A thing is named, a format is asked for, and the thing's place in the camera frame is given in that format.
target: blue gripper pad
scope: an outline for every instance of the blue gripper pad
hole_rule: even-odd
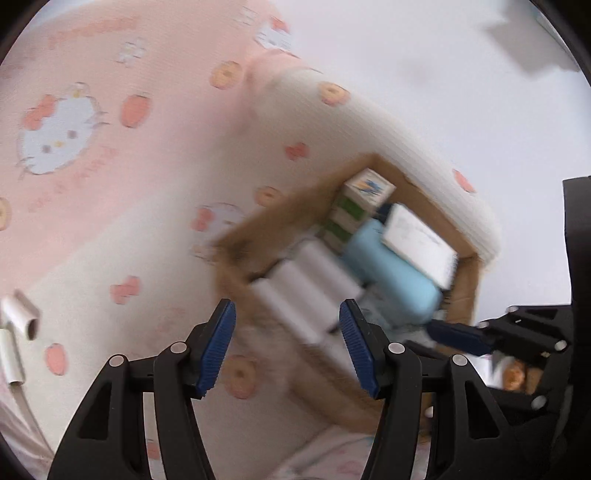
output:
[[[234,302],[228,301],[221,312],[216,309],[209,322],[215,321],[217,321],[217,324],[213,329],[213,333],[210,334],[210,341],[201,355],[199,381],[195,386],[197,393],[201,396],[204,396],[216,384],[217,375],[222,367],[226,351],[228,351],[228,345],[236,326],[236,306]]]
[[[376,372],[385,362],[384,353],[354,300],[340,304],[339,323],[361,387],[372,398],[378,398]]]

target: green and white box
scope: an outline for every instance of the green and white box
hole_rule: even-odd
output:
[[[384,177],[366,168],[343,185],[321,238],[332,250],[341,253],[358,228],[374,215],[395,189]]]

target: white card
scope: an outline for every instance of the white card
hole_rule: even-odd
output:
[[[456,251],[404,205],[392,207],[382,243],[442,290],[450,288],[457,265]]]

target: cardboard box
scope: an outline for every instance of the cardboard box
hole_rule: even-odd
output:
[[[237,338],[255,350],[269,374],[329,422],[353,432],[375,433],[381,402],[371,399],[356,379],[321,350],[300,345],[249,285],[268,271],[302,232],[321,225],[343,185],[366,168],[396,185],[388,201],[405,204],[457,252],[446,320],[471,323],[481,268],[474,247],[424,192],[377,154],[343,163],[314,186],[294,192],[238,225],[217,243],[215,268],[218,294],[236,302]]]
[[[320,233],[322,240],[341,254],[351,236],[388,200],[395,189],[392,183],[369,168],[349,179],[324,222]]]

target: small box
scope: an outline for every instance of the small box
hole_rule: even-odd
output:
[[[343,185],[321,238],[332,250],[341,253],[361,224],[374,215],[395,189],[384,177],[366,168]]]
[[[382,243],[440,289],[449,290],[456,272],[456,251],[404,205],[396,204],[390,210]]]

